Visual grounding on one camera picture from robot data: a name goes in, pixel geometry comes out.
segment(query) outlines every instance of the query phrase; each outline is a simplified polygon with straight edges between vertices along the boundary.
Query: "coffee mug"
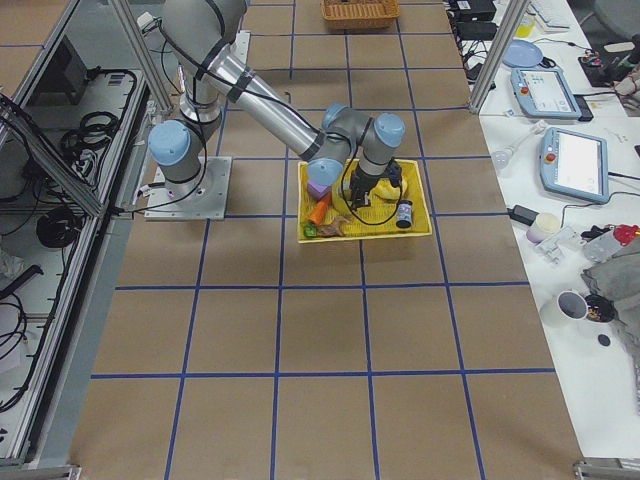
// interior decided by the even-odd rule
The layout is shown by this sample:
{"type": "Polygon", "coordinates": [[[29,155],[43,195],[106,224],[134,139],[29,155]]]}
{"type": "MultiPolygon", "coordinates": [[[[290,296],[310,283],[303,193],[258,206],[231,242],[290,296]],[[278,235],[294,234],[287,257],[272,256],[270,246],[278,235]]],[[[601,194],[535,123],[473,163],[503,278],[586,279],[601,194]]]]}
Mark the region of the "coffee mug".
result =
{"type": "Polygon", "coordinates": [[[542,306],[540,319],[550,327],[563,328],[585,321],[588,312],[589,306],[582,295],[573,290],[565,290],[542,306]]]}

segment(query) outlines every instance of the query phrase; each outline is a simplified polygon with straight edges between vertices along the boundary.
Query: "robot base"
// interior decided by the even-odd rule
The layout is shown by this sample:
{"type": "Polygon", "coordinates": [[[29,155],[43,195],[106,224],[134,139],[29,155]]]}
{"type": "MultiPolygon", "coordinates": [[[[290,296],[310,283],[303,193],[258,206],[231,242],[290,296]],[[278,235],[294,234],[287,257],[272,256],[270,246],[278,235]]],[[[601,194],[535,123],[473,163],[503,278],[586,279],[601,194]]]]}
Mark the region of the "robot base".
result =
{"type": "MultiPolygon", "coordinates": [[[[204,157],[199,158],[200,162],[204,164],[204,157]]],[[[145,218],[158,221],[205,220],[207,218],[224,220],[231,163],[231,157],[209,157],[206,177],[201,182],[201,188],[180,202],[159,207],[158,205],[175,200],[175,197],[170,196],[169,191],[165,188],[152,190],[148,203],[148,207],[152,210],[145,212],[145,218]]],[[[159,168],[153,181],[164,182],[164,175],[159,168]]]]}

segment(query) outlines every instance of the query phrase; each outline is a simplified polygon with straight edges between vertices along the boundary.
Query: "purple block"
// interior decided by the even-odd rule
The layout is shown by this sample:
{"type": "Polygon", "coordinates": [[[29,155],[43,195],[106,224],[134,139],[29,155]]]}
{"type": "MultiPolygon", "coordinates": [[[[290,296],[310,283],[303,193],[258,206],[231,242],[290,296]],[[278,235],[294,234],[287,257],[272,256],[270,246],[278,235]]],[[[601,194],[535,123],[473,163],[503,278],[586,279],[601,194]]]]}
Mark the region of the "purple block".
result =
{"type": "Polygon", "coordinates": [[[307,192],[309,192],[309,195],[311,195],[315,200],[320,200],[330,191],[331,185],[318,185],[311,180],[307,182],[307,192]]]}

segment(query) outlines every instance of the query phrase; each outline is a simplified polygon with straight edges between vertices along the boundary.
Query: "cable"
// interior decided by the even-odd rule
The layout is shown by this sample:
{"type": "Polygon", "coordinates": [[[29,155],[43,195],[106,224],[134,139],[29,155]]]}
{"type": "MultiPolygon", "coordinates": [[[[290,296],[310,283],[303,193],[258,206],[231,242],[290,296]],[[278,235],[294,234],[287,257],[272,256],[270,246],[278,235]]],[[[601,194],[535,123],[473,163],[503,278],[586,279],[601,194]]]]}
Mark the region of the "cable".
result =
{"type": "Polygon", "coordinates": [[[595,93],[576,93],[574,94],[576,97],[595,97],[597,95],[615,95],[618,96],[618,92],[615,90],[608,90],[606,92],[595,92],[595,93]]]}
{"type": "Polygon", "coordinates": [[[589,48],[589,47],[582,47],[582,46],[578,45],[577,43],[567,42],[565,40],[556,40],[554,38],[544,37],[544,38],[539,38],[538,40],[534,40],[532,43],[538,43],[538,42],[566,43],[570,47],[577,47],[577,48],[581,48],[582,50],[584,50],[586,52],[593,52],[593,50],[591,48],[589,48]]]}
{"type": "Polygon", "coordinates": [[[82,220],[66,207],[58,207],[38,219],[36,235],[47,248],[64,248],[75,242],[82,230],[82,220]]]}
{"type": "Polygon", "coordinates": [[[345,177],[347,175],[347,172],[349,171],[349,169],[351,168],[351,165],[353,164],[353,162],[355,161],[356,158],[356,152],[357,150],[353,153],[352,157],[349,159],[349,161],[347,162],[347,165],[344,167],[344,170],[342,171],[342,177],[340,177],[340,198],[342,199],[342,201],[344,202],[344,204],[347,206],[347,208],[349,209],[349,213],[351,215],[353,215],[353,217],[358,220],[360,223],[367,225],[369,227],[378,227],[380,225],[384,225],[385,223],[391,221],[396,214],[398,213],[398,207],[400,206],[400,200],[402,200],[402,181],[400,182],[400,196],[398,197],[398,201],[396,202],[396,207],[393,210],[393,213],[389,216],[389,218],[387,218],[386,220],[382,221],[382,222],[377,222],[377,223],[371,223],[371,222],[367,222],[366,220],[363,220],[357,213],[357,209],[353,208],[353,204],[350,204],[347,199],[345,198],[345,194],[344,194],[344,180],[345,177]]]}
{"type": "Polygon", "coordinates": [[[620,178],[628,178],[629,180],[638,180],[640,181],[640,177],[634,177],[633,175],[625,175],[623,173],[609,172],[610,177],[620,177],[620,178]]]}
{"type": "MultiPolygon", "coordinates": [[[[80,181],[84,185],[90,186],[89,183],[85,179],[83,179],[81,177],[78,177],[76,172],[62,160],[60,152],[58,152],[56,147],[53,146],[51,141],[44,135],[44,133],[42,132],[40,127],[38,127],[32,120],[30,120],[30,117],[28,116],[28,114],[26,112],[24,112],[24,110],[22,110],[18,105],[13,103],[13,101],[11,99],[9,99],[8,97],[4,96],[1,93],[0,93],[0,104],[4,105],[7,108],[9,108],[11,110],[11,112],[14,115],[16,115],[16,117],[18,117],[18,119],[22,120],[23,122],[25,122],[27,124],[27,127],[31,130],[31,133],[38,139],[38,141],[40,142],[40,144],[43,147],[43,149],[45,151],[47,151],[47,153],[51,156],[51,158],[56,162],[56,164],[62,170],[67,172],[67,174],[69,176],[71,176],[72,178],[77,179],[78,181],[80,181]]],[[[2,123],[4,123],[5,125],[7,125],[11,129],[11,131],[15,135],[17,135],[19,137],[20,141],[22,142],[22,144],[25,147],[25,150],[27,151],[27,155],[28,155],[29,159],[33,160],[33,162],[35,162],[35,156],[33,154],[33,151],[31,150],[31,146],[29,145],[29,141],[27,140],[27,136],[21,130],[21,128],[18,127],[18,125],[16,123],[14,123],[13,121],[11,121],[11,120],[9,120],[7,118],[4,118],[2,115],[0,115],[0,121],[2,123]]]]}
{"type": "Polygon", "coordinates": [[[616,195],[629,195],[631,197],[640,197],[640,193],[613,192],[611,195],[609,195],[609,198],[604,203],[587,203],[585,205],[565,205],[564,207],[562,207],[562,218],[560,220],[560,227],[564,227],[564,220],[565,220],[565,215],[566,215],[567,209],[569,209],[569,208],[587,208],[587,207],[594,207],[594,206],[597,206],[597,205],[607,205],[607,204],[609,204],[609,202],[611,202],[611,199],[613,197],[615,197],[616,195]]]}
{"type": "Polygon", "coordinates": [[[200,178],[198,179],[198,183],[196,183],[196,185],[191,189],[189,193],[185,194],[181,198],[178,198],[177,200],[161,203],[160,205],[154,205],[153,207],[137,208],[135,210],[125,210],[126,213],[140,213],[140,212],[146,212],[146,211],[154,212],[156,211],[157,208],[166,207],[166,206],[173,205],[175,203],[185,200],[186,198],[193,195],[200,188],[200,185],[202,184],[202,181],[204,180],[207,174],[207,163],[208,163],[207,159],[209,158],[209,154],[207,153],[207,141],[204,137],[204,129],[202,128],[202,122],[200,121],[200,112],[198,112],[197,108],[194,109],[194,112],[196,113],[196,119],[198,120],[198,126],[200,128],[200,142],[202,143],[202,148],[204,149],[204,166],[202,167],[202,175],[200,175],[200,178]]]}
{"type": "Polygon", "coordinates": [[[103,69],[102,67],[96,67],[93,70],[91,70],[90,72],[87,72],[87,76],[88,78],[91,80],[93,78],[95,78],[97,75],[110,75],[110,74],[114,74],[114,73],[119,73],[119,74],[123,74],[128,76],[131,79],[131,88],[129,89],[129,92],[127,93],[126,99],[125,99],[125,103],[122,107],[121,113],[120,113],[120,117],[118,117],[117,123],[115,126],[113,126],[113,128],[110,128],[109,132],[111,133],[111,135],[109,136],[109,142],[108,144],[105,146],[105,148],[102,151],[102,155],[100,156],[100,158],[97,161],[97,168],[95,170],[95,173],[93,175],[94,181],[93,184],[90,185],[92,187],[92,190],[95,192],[98,189],[98,184],[100,181],[100,176],[102,173],[102,166],[104,164],[104,159],[106,158],[106,155],[108,153],[108,147],[111,145],[113,138],[115,137],[116,133],[120,131],[120,128],[122,127],[122,123],[124,122],[124,118],[130,108],[131,105],[131,100],[133,97],[133,93],[136,91],[136,89],[138,88],[138,77],[136,77],[136,75],[128,69],[118,69],[118,68],[112,68],[112,69],[103,69]]]}
{"type": "Polygon", "coordinates": [[[204,71],[204,73],[206,75],[209,75],[211,78],[213,78],[214,80],[228,86],[231,88],[235,88],[236,90],[239,90],[242,93],[247,93],[249,95],[253,95],[256,98],[261,98],[263,100],[267,100],[269,102],[273,102],[273,103],[277,103],[278,105],[286,108],[287,110],[289,110],[296,118],[298,118],[301,122],[303,122],[309,129],[311,129],[315,134],[319,134],[320,130],[318,128],[316,128],[315,126],[313,126],[306,118],[304,118],[300,112],[298,112],[295,108],[293,108],[291,105],[289,105],[286,102],[283,102],[282,100],[280,100],[279,98],[274,98],[274,97],[270,97],[269,95],[263,95],[261,93],[258,92],[253,92],[251,90],[248,90],[246,88],[241,88],[238,87],[236,84],[216,75],[215,73],[210,72],[207,69],[206,65],[202,65],[198,62],[195,61],[195,59],[193,59],[187,52],[185,52],[182,48],[180,48],[168,35],[167,33],[164,31],[164,29],[162,28],[162,21],[160,21],[160,24],[158,26],[158,28],[160,29],[160,32],[162,33],[162,35],[164,36],[164,38],[171,44],[171,46],[173,47],[174,50],[176,50],[180,55],[182,55],[186,60],[188,60],[191,64],[193,64],[194,67],[198,67],[199,69],[202,69],[204,71]]]}
{"type": "Polygon", "coordinates": [[[16,326],[14,327],[13,331],[0,335],[0,338],[4,339],[2,340],[2,342],[0,342],[0,347],[4,347],[16,335],[18,336],[18,339],[13,345],[11,345],[7,349],[6,352],[4,352],[0,356],[0,360],[4,360],[5,358],[7,358],[16,348],[18,348],[18,345],[20,345],[20,342],[26,338],[25,333],[27,331],[27,314],[24,311],[24,307],[22,306],[22,301],[20,300],[20,298],[15,294],[11,294],[11,296],[14,298],[16,303],[1,302],[0,305],[13,307],[16,310],[18,310],[18,321],[16,322],[16,326]]]}
{"type": "Polygon", "coordinates": [[[18,198],[20,198],[22,196],[22,194],[24,194],[24,192],[27,191],[27,187],[29,186],[30,183],[31,183],[31,181],[29,179],[25,180],[24,185],[22,186],[22,190],[20,190],[15,195],[12,195],[11,197],[0,198],[0,203],[15,202],[18,198]]]}
{"type": "Polygon", "coordinates": [[[60,282],[58,283],[58,288],[56,289],[53,305],[51,306],[51,310],[47,315],[47,319],[44,325],[42,326],[42,334],[40,335],[40,341],[38,342],[36,351],[31,356],[31,365],[29,367],[29,371],[27,372],[25,380],[20,387],[17,387],[14,389],[15,393],[8,400],[0,402],[0,413],[7,412],[11,410],[13,407],[15,407],[20,402],[20,400],[22,399],[24,394],[27,392],[27,390],[29,390],[31,380],[33,379],[33,376],[35,374],[36,366],[38,364],[40,356],[42,355],[42,351],[44,350],[45,340],[49,333],[49,329],[51,328],[53,321],[56,319],[58,305],[60,304],[60,300],[62,298],[62,288],[66,283],[67,277],[69,276],[70,260],[75,255],[75,252],[77,249],[78,249],[78,241],[76,241],[73,244],[71,254],[69,255],[69,261],[66,264],[64,261],[62,263],[62,273],[60,274],[60,282]]]}
{"type": "Polygon", "coordinates": [[[164,73],[164,76],[166,77],[167,81],[171,84],[171,86],[178,93],[178,95],[182,95],[182,92],[180,91],[180,89],[176,87],[176,84],[173,83],[173,80],[171,80],[171,77],[167,73],[167,68],[164,64],[164,54],[165,54],[165,48],[167,46],[167,43],[168,43],[167,40],[165,40],[164,43],[162,44],[162,50],[160,51],[160,65],[162,65],[162,73],[164,73]]]}
{"type": "Polygon", "coordinates": [[[27,223],[29,223],[29,220],[31,220],[31,218],[33,218],[33,215],[36,213],[36,210],[38,209],[38,203],[39,203],[39,200],[38,200],[38,198],[36,198],[36,203],[33,205],[33,208],[31,209],[31,212],[29,212],[29,215],[27,216],[25,221],[22,222],[20,225],[18,225],[13,230],[9,230],[8,232],[0,233],[0,237],[8,237],[9,235],[13,235],[18,230],[20,230],[22,227],[24,227],[27,223]]]}
{"type": "Polygon", "coordinates": [[[143,37],[146,37],[151,32],[156,30],[160,26],[160,22],[162,19],[160,17],[154,17],[149,23],[147,23],[144,27],[142,27],[141,33],[143,37]]]}

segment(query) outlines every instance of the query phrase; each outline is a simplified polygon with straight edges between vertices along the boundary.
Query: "keyboard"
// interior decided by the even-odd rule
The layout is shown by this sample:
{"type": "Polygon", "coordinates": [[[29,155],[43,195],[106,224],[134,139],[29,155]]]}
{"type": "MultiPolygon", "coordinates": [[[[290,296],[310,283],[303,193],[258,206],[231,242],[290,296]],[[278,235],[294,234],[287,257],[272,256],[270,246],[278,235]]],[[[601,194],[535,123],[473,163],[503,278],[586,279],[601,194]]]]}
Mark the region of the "keyboard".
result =
{"type": "Polygon", "coordinates": [[[531,0],[531,8],[536,12],[538,25],[547,33],[566,32],[571,22],[557,5],[558,0],[531,0]]]}

